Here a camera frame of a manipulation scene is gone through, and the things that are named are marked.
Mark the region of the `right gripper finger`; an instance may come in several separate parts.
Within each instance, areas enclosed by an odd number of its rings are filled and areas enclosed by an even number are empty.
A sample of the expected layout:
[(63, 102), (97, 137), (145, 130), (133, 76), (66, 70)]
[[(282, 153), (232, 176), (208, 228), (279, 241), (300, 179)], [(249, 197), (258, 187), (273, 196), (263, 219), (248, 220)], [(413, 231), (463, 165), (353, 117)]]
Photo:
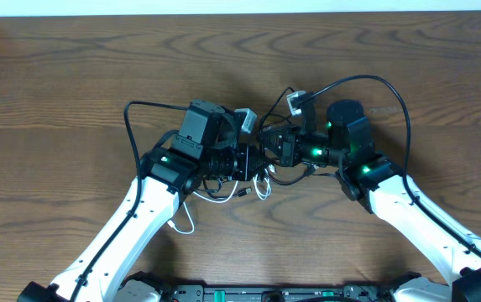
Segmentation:
[(295, 130), (294, 125), (284, 125), (279, 127), (267, 128), (257, 135), (259, 143), (279, 142)]
[(259, 150), (261, 154), (264, 156), (264, 159), (267, 163), (283, 164), (283, 162), (281, 161), (281, 155), (282, 155), (281, 148), (283, 147), (282, 140), (277, 140), (273, 142), (258, 141), (258, 144), (259, 144)]

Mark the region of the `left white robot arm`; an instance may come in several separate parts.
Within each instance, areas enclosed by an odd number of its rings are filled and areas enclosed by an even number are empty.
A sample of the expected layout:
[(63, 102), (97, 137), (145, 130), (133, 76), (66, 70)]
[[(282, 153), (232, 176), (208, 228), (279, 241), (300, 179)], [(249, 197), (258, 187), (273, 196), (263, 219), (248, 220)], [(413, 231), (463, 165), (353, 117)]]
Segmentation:
[(118, 209), (85, 251), (47, 286), (29, 283), (20, 301), (115, 301), (121, 284), (156, 232), (205, 180), (250, 181), (264, 160), (240, 143), (257, 120), (203, 100), (184, 108), (178, 130), (145, 154), (135, 152), (136, 176)]

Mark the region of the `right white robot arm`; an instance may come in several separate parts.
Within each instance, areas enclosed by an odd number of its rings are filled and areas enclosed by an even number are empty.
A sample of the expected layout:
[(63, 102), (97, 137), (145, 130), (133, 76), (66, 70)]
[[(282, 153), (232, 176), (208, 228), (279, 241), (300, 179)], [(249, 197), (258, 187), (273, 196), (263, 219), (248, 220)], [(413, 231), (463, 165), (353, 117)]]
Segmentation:
[(407, 277), (381, 296), (392, 301), (481, 301), (481, 237), (429, 199), (414, 180), (376, 151), (363, 106), (354, 100), (327, 109), (326, 131), (316, 129), (316, 110), (304, 91), (288, 95), (300, 125), (270, 127), (258, 134), (262, 148), (281, 165), (336, 167), (335, 177), (348, 199), (359, 202), (398, 230), (438, 270), (444, 284)]

